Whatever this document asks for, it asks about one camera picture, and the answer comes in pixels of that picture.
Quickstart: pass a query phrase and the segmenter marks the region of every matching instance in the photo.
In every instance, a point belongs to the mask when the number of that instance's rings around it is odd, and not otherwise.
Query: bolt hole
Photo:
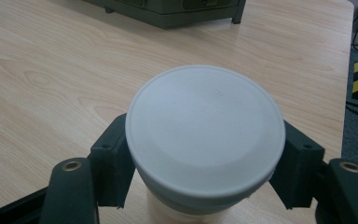
[[[74,171],[78,169],[80,166],[81,166],[80,161],[69,161],[62,167],[62,169],[64,171]]]
[[[310,144],[304,144],[304,148],[312,148]]]
[[[358,173],[358,165],[355,163],[342,161],[339,163],[339,166],[341,166],[341,168],[349,172]]]

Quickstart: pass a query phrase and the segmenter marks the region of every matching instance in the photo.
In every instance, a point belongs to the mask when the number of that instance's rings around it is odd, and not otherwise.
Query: white cup
[[[285,131],[279,107],[251,79],[190,65],[152,78],[136,93],[126,137],[141,178],[169,208],[158,205],[162,214],[217,220],[212,214],[270,179]]]

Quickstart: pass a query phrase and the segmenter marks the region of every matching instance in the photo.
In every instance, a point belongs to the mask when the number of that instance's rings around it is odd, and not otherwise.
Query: wood grain
[[[211,64],[250,77],[286,120],[340,156],[351,39],[345,0],[248,0],[241,25],[208,21],[161,30],[78,0],[0,1],[0,207],[48,184],[52,167],[85,157],[147,80]],[[227,223],[314,223],[286,211],[269,184]],[[151,223],[136,174],[126,208],[102,223]]]

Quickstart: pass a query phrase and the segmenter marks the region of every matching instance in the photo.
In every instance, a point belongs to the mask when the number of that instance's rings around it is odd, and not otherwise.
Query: white lid
[[[269,180],[282,155],[285,129],[277,105],[251,79],[191,65],[164,72],[137,92],[126,136],[136,167],[156,196],[180,201],[179,210],[188,210],[180,207],[186,203],[197,210],[202,203],[195,213],[208,213],[214,211],[208,206],[222,204],[201,200],[237,203]]]

